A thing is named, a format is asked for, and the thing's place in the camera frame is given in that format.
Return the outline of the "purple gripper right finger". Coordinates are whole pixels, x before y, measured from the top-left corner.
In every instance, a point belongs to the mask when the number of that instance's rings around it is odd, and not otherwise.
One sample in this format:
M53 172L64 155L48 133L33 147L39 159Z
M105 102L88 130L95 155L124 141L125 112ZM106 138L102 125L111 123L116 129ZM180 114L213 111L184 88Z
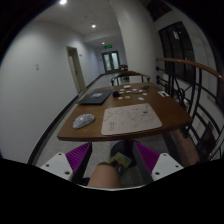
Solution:
M144 182L153 182L183 168L167 153L157 153L135 142L133 154Z

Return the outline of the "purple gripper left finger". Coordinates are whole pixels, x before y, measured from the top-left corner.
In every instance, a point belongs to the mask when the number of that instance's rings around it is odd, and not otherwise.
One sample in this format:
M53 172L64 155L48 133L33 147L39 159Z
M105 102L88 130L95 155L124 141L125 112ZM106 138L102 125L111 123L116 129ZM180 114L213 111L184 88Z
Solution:
M92 143L87 142L68 153L58 152L41 169L68 181L80 181L92 154Z

